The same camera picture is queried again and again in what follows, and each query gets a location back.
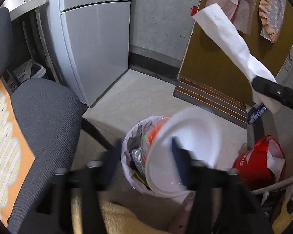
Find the aluminium foil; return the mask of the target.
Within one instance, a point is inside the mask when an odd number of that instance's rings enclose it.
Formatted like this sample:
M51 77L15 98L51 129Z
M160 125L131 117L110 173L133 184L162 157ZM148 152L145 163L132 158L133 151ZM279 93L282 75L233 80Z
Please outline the aluminium foil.
M146 155L142 148L136 148L132 150L132 160L137 168L137 170L141 173L145 173L145 164L146 164Z

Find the white foam bowl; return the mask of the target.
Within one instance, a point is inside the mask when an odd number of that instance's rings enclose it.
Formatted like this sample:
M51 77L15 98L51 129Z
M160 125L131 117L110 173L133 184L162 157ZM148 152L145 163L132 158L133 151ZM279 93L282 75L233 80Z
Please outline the white foam bowl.
M160 128L147 153L145 176L150 189L164 198L185 194L192 161L214 168L221 142L214 114L198 107L175 113Z

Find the white paper tissue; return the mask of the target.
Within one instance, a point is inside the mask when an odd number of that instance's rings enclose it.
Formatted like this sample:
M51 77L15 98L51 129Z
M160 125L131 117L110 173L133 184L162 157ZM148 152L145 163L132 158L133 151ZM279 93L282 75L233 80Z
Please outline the white paper tissue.
M198 11L193 18L250 83L257 76L276 82L272 73L251 55L244 38L217 3Z

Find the pink-lined trash bin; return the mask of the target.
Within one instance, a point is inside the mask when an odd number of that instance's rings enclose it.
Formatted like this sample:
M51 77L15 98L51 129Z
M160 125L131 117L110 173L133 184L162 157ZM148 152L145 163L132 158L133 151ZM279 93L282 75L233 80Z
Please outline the pink-lined trash bin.
M150 116L141 120L126 134L122 142L121 164L125 178L136 191L158 198L177 198L189 192L171 194L153 191L145 175L147 154L162 126L169 120L165 116Z

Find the white kitchen counter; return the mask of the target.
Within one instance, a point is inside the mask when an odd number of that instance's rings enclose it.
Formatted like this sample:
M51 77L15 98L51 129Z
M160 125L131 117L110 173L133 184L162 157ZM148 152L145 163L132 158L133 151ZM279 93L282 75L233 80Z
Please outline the white kitchen counter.
M47 3L47 0L30 0L19 6L12 5L8 7L10 12L10 20L14 21L15 19L21 17L22 15L35 10Z

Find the blue white broom head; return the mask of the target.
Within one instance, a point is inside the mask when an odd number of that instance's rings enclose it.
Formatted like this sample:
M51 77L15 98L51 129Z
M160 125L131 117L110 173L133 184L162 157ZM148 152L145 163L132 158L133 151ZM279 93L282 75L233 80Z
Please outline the blue white broom head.
M250 115L247 117L247 123L252 125L263 113L267 110L267 107L261 103L258 106L253 106L250 110Z

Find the yellow fleece-clad leg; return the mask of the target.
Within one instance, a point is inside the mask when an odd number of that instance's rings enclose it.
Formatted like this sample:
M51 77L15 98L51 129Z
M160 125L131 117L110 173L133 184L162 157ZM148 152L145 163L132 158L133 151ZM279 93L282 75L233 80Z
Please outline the yellow fleece-clad leg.
M191 200L185 199L177 218L170 227L171 233L183 233L187 222L188 213L191 209ZM73 197L71 201L72 225L74 233L84 233L82 227L82 201L81 196ZM137 216L124 206L108 201L100 202L104 225L108 233L164 233L141 222Z

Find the grey fabric office chair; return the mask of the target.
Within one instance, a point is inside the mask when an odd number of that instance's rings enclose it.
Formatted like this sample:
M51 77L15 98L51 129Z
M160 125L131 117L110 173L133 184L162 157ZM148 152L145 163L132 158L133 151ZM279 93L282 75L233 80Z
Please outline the grey fabric office chair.
M113 146L82 117L82 105L75 93L54 81L43 78L25 81L11 95L11 105L35 161L13 206L8 226L0 221L0 233L19 233L55 171L59 168L73 171L71 166L81 131L106 151Z

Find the yellow striped orange-bordered mat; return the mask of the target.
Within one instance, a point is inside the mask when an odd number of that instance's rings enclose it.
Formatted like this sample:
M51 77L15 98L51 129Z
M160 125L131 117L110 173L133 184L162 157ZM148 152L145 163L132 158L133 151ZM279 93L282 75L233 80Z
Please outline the yellow striped orange-bordered mat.
M5 227L34 161L0 79L0 221Z

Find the orange pleated fan decoration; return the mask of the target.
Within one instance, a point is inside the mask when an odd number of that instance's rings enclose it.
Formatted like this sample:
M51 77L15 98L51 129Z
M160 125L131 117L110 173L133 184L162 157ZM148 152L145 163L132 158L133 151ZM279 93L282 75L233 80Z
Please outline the orange pleated fan decoration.
M260 35L275 43L283 26L287 0L260 0L258 15L262 29Z

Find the brown wooden door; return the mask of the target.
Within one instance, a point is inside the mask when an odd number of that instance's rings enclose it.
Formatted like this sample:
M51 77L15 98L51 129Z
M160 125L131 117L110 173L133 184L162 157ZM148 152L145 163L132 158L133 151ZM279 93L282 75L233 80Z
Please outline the brown wooden door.
M243 105L280 103L254 91L252 81L275 81L293 46L288 0L201 0L179 73Z

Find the pink cloth hanging on door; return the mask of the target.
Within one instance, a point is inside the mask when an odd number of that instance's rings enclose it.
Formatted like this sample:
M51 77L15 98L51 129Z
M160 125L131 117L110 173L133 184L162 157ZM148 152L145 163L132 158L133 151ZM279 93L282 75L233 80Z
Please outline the pink cloth hanging on door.
M251 34L256 0L207 0L206 6L217 3L236 29Z

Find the white plastic storage basket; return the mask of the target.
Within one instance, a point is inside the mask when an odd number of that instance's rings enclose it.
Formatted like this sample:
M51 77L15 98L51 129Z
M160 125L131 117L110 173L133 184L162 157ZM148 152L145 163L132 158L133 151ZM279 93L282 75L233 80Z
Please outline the white plastic storage basket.
M32 59L24 62L18 68L10 72L8 87L14 92L22 83L32 78L45 78L46 69Z

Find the white grey refrigerator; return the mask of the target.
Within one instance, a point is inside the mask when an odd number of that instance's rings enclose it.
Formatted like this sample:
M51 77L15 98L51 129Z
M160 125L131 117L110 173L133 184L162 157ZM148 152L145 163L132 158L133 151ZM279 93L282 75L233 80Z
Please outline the white grey refrigerator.
M47 0L42 29L62 82L93 105L128 69L131 0Z

